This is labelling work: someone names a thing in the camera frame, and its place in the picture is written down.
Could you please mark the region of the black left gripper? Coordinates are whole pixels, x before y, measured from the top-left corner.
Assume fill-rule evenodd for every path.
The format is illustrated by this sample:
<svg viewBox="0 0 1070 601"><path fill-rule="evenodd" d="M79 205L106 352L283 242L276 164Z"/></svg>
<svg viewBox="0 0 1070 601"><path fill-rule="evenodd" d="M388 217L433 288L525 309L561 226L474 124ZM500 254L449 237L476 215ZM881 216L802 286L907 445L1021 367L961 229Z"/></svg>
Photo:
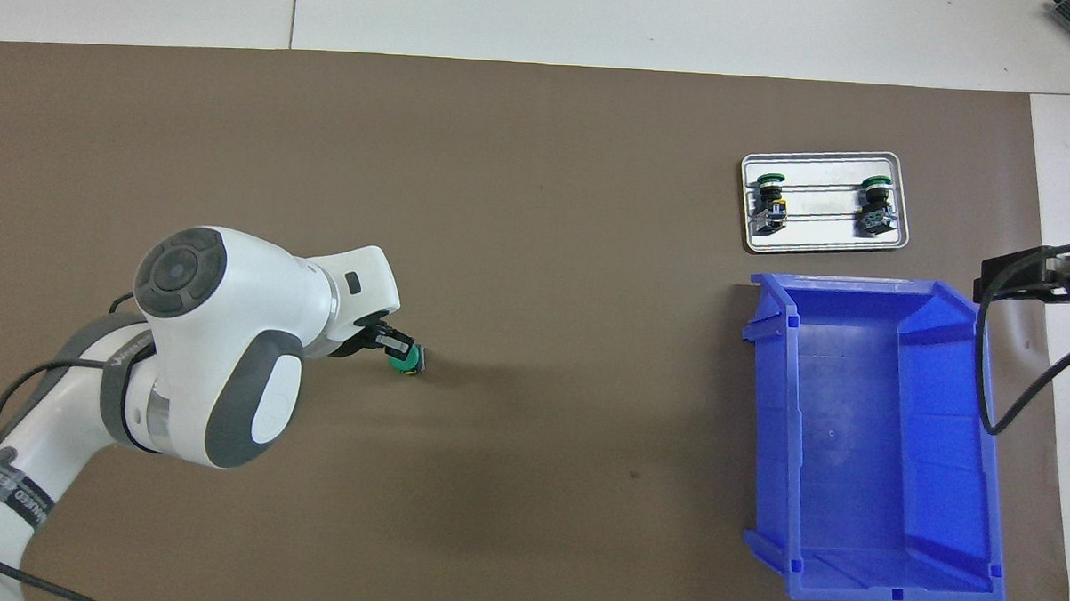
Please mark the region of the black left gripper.
<svg viewBox="0 0 1070 601"><path fill-rule="evenodd" d="M342 345L330 351L328 357L349 357L362 349L382 349L386 355L407 356L415 348L413 337L394 327L381 327L384 320L374 318L371 324L364 325L360 332L342 342Z"/></svg>

